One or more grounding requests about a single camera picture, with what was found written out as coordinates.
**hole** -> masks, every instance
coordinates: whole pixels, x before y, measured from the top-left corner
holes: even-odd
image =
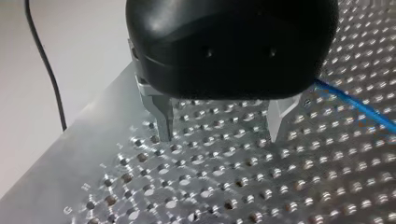
[[[242,181],[236,181],[235,184],[240,188],[244,187],[244,183],[242,183]]]
[[[106,187],[110,188],[111,185],[113,185],[113,182],[112,182],[110,179],[106,179],[106,180],[104,181],[104,184],[105,184]]]
[[[130,174],[124,174],[124,175],[121,176],[121,179],[126,184],[126,183],[131,182],[133,177]]]
[[[117,202],[117,199],[110,195],[105,198],[105,201],[107,202],[108,206],[112,206]]]
[[[111,214],[110,216],[108,216],[107,221],[110,223],[115,223],[117,221],[116,215]]]
[[[150,210],[152,210],[152,209],[154,209],[156,207],[157,207],[156,203],[151,203],[151,204],[148,205],[148,210],[150,211]]]
[[[129,220],[136,220],[139,217],[139,211],[134,210],[133,208],[128,209],[126,211]]]
[[[132,54],[134,55],[134,57],[139,60],[139,57],[137,57],[137,52],[135,48],[132,48]]]
[[[168,171],[169,171],[168,168],[169,168],[168,164],[161,164],[158,166],[158,173],[160,175],[164,175],[164,174],[168,173]]]
[[[150,123],[148,124],[148,127],[149,127],[150,129],[154,129],[154,128],[155,128],[155,125],[154,125],[153,122],[150,122]]]
[[[146,185],[143,187],[143,191],[145,191],[145,196],[150,196],[154,194],[154,188],[151,185]]]
[[[181,152],[181,146],[179,146],[179,145],[172,145],[170,147],[170,149],[171,149],[172,153],[174,153],[174,154],[178,154]]]
[[[191,157],[191,162],[192,164],[198,165],[204,162],[204,156],[202,155],[196,155]]]
[[[127,190],[127,191],[124,193],[124,196],[125,196],[125,198],[129,199],[129,198],[132,197],[132,192],[131,192],[130,190]]]
[[[153,144],[158,144],[160,142],[160,138],[157,135],[151,136],[149,140],[151,140]]]
[[[180,185],[181,186],[186,186],[190,184],[190,177],[188,175],[183,175],[180,177]]]
[[[191,214],[189,214],[189,216],[187,217],[187,219],[188,219],[190,222],[193,222],[193,221],[198,220],[198,216],[197,216],[195,213],[191,213]]]
[[[227,202],[224,204],[225,209],[232,210],[233,209],[233,204],[231,202]]]
[[[88,202],[87,205],[86,205],[86,207],[87,207],[88,210],[92,210],[93,208],[95,208],[95,203],[93,203],[93,202]]]
[[[148,154],[146,153],[140,153],[139,155],[137,155],[137,159],[140,162],[145,162],[148,159]]]
[[[166,203],[166,208],[175,208],[177,205],[176,201],[170,200],[169,202]]]
[[[128,159],[122,159],[122,160],[120,160],[120,164],[123,165],[123,166],[127,166],[128,163],[129,163],[129,160],[128,160]]]
[[[203,46],[202,50],[206,58],[211,58],[213,56],[213,49],[211,49],[209,46]]]
[[[148,174],[149,174],[149,170],[142,170],[142,171],[140,172],[140,174],[141,174],[142,176],[148,175]]]
[[[99,219],[97,219],[96,217],[94,217],[93,219],[91,219],[88,224],[99,224]]]
[[[141,146],[143,146],[143,141],[140,139],[136,139],[136,140],[134,140],[134,145],[137,147],[141,147]]]
[[[154,152],[154,154],[155,154],[156,156],[161,156],[161,155],[163,155],[164,152],[165,152],[165,151],[164,151],[163,149],[158,149],[158,150],[156,150],[156,151]]]
[[[167,181],[167,180],[164,180],[162,183],[161,183],[161,186],[163,186],[164,188],[166,188],[166,187],[168,187],[168,186],[170,186],[171,185],[171,182],[170,181]]]

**white wall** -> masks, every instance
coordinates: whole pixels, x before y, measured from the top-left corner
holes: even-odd
[[[125,0],[31,0],[68,125],[131,61]],[[62,133],[22,0],[0,1],[0,198]]]

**black cable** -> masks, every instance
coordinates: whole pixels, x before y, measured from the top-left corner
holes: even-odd
[[[43,45],[41,44],[40,38],[38,37],[37,30],[35,29],[35,23],[33,22],[32,13],[30,11],[30,1],[24,1],[24,9],[27,22],[29,23],[30,32],[32,33],[33,39],[35,40],[35,45],[37,46],[38,52],[40,52],[41,59],[46,66],[47,72],[49,73],[49,78],[52,83],[53,90],[55,92],[56,103],[58,105],[59,117],[62,123],[62,129],[66,130],[66,118],[64,117],[64,107],[62,105],[62,98],[59,92],[58,83],[56,82],[55,75],[53,75],[52,68],[50,67],[50,61],[47,57],[46,51],[44,51]]]

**metal surface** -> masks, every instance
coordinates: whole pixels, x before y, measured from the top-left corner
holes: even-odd
[[[322,78],[396,119],[388,9],[341,4]],[[175,102],[161,143],[130,65],[0,201],[2,223],[396,221],[395,134],[326,92],[301,99],[276,144],[262,101]]]

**screw hole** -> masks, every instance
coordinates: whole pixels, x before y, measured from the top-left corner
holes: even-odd
[[[231,202],[227,202],[224,204],[224,207],[228,210],[232,210],[233,209],[233,204]]]
[[[124,174],[121,176],[121,179],[123,180],[123,182],[125,184],[127,184],[127,183],[131,182],[133,178],[130,174]]]
[[[106,187],[110,188],[113,185],[113,182],[110,179],[106,179],[104,181]]]
[[[132,192],[131,192],[130,190],[127,190],[127,191],[124,193],[124,196],[125,196],[125,198],[129,199],[129,198],[132,197]]]
[[[99,224],[99,219],[97,219],[96,217],[94,217],[93,219],[91,219],[88,224]]]
[[[87,207],[88,210],[92,210],[93,208],[95,208],[95,203],[93,203],[93,202],[88,202],[87,205],[86,205],[86,207]]]
[[[134,141],[134,145],[137,147],[141,147],[141,146],[143,146],[143,141],[140,139],[137,139]]]
[[[127,166],[128,163],[129,163],[129,160],[128,160],[128,159],[122,159],[122,160],[120,160],[120,164],[123,165],[123,166]]]
[[[117,199],[110,195],[105,198],[105,201],[107,202],[108,206],[112,206],[117,202]]]
[[[137,155],[137,159],[140,162],[145,162],[148,159],[148,154],[146,153],[140,153],[139,155]]]
[[[157,135],[153,135],[150,137],[150,140],[153,144],[158,144],[160,143],[160,138]]]
[[[110,223],[115,223],[117,221],[116,215],[111,214],[110,216],[108,216],[107,221]]]

